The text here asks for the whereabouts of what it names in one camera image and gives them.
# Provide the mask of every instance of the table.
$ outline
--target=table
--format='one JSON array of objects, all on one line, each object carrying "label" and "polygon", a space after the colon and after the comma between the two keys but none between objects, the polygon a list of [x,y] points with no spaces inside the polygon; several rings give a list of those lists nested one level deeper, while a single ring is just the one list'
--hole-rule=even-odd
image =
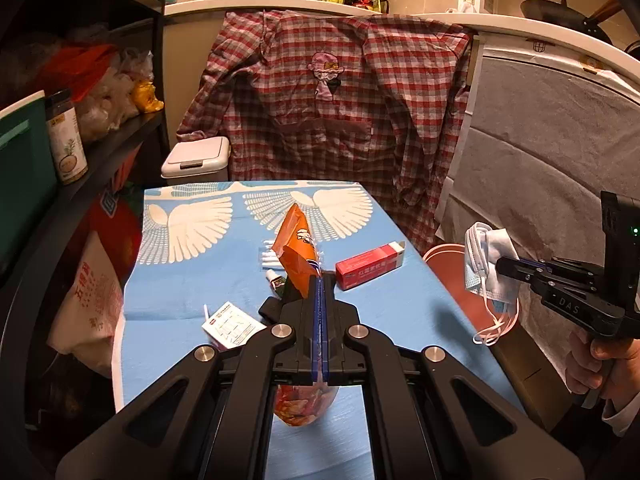
[{"label": "table", "polygon": [[[258,308],[271,292],[261,244],[274,238],[294,200],[309,219],[325,269],[406,240],[357,183],[218,182],[147,190],[143,241],[114,341],[117,409],[207,342],[204,303],[213,313],[231,301],[260,319]],[[522,409],[489,349],[473,344],[471,323],[408,242],[402,267],[348,291],[336,288],[335,296],[397,345],[442,346]],[[265,478],[332,477],[373,478],[359,386],[341,387],[326,414],[307,427],[290,428],[274,416]]]}]

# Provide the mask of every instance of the red medicine box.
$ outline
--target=red medicine box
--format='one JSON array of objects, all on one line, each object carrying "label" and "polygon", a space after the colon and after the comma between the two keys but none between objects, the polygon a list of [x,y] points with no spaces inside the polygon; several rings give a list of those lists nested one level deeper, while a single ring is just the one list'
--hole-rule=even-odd
[{"label": "red medicine box", "polygon": [[377,278],[402,265],[404,242],[391,242],[335,264],[335,277],[342,290]]}]

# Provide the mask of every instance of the human hand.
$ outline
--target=human hand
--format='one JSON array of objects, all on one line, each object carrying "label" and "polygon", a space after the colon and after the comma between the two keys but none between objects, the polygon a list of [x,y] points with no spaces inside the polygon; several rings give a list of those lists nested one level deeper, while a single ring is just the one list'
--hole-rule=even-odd
[{"label": "human hand", "polygon": [[569,335],[571,351],[565,358],[566,385],[574,394],[585,394],[599,388],[602,361],[615,359],[600,397],[610,399],[617,412],[640,392],[640,340],[594,339],[577,328]]}]

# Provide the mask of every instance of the mask ear loop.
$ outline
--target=mask ear loop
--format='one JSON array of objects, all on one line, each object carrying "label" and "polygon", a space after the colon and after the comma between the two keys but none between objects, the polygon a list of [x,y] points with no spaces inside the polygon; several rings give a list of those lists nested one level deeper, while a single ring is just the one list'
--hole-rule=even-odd
[{"label": "mask ear loop", "polygon": [[503,313],[500,314],[500,319],[497,319],[486,302],[486,285],[484,284],[484,276],[480,277],[480,286],[482,291],[482,298],[484,299],[484,309],[494,320],[494,325],[478,331],[473,338],[473,342],[477,345],[485,344],[487,346],[491,346],[498,342],[498,339],[500,339],[500,336],[503,334],[503,332],[506,333],[513,327],[518,319],[518,314],[520,313],[520,305],[518,300],[516,300],[516,314],[503,329],[502,327],[505,325],[505,318],[508,316],[507,310],[505,309]]}]

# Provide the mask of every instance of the face mask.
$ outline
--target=face mask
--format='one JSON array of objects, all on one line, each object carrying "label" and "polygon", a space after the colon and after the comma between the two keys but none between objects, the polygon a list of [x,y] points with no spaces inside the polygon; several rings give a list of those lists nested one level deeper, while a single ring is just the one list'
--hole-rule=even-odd
[{"label": "face mask", "polygon": [[[487,224],[476,222],[466,231],[465,288],[484,298],[484,307],[494,320],[493,326],[481,330],[474,336],[474,343],[479,345],[495,344],[518,319],[520,282],[496,272],[495,263],[501,256],[519,260],[507,229],[493,230]],[[499,318],[495,317],[487,305],[487,300],[492,300]]]}]

